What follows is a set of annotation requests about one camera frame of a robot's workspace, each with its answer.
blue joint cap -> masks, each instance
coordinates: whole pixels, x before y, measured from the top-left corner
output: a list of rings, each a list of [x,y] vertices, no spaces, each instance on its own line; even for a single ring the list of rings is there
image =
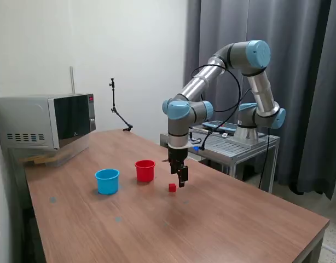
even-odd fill
[[[242,103],[239,107],[239,111],[243,111],[247,108],[253,108],[253,107],[257,107],[257,104],[255,102],[253,102],[253,103]]]
[[[252,40],[246,46],[246,56],[252,67],[265,68],[270,62],[270,48],[263,40]]]
[[[168,104],[167,116],[169,119],[182,119],[190,112],[190,105],[187,101],[176,100]]]
[[[169,104],[169,100],[165,100],[162,103],[162,110],[163,113],[167,115],[167,111],[168,111],[168,104]]]
[[[281,108],[274,122],[272,123],[271,128],[279,129],[283,125],[283,122],[285,121],[285,117],[286,117],[286,110],[284,108]]]
[[[207,112],[206,120],[212,118],[212,116],[213,116],[213,106],[212,106],[212,104],[209,101],[206,101],[206,100],[204,100],[203,103],[206,107],[206,112]]]

red cup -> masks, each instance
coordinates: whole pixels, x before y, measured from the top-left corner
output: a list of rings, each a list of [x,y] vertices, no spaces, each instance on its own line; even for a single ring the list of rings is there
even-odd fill
[[[139,182],[151,182],[154,176],[155,162],[151,160],[141,160],[135,163],[136,178]]]

blue cup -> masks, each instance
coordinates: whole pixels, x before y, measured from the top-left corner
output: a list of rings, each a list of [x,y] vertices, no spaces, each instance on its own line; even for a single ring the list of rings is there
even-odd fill
[[[102,195],[112,195],[118,191],[119,170],[103,169],[95,173],[97,190]]]

floor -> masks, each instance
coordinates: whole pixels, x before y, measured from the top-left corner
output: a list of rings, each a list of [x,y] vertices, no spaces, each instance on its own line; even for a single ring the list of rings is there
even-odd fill
[[[259,176],[249,179],[247,183],[258,186]],[[320,195],[316,192],[297,196],[292,193],[287,186],[278,184],[274,184],[273,194],[329,218],[330,224],[328,229],[326,229],[323,242],[336,249],[336,189],[332,200],[329,200],[325,195]],[[321,250],[319,263],[336,263],[336,255],[323,248]]]

microwave door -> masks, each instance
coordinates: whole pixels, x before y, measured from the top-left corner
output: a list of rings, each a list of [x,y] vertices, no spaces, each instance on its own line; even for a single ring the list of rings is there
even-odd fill
[[[88,96],[54,99],[60,148],[90,133]]]

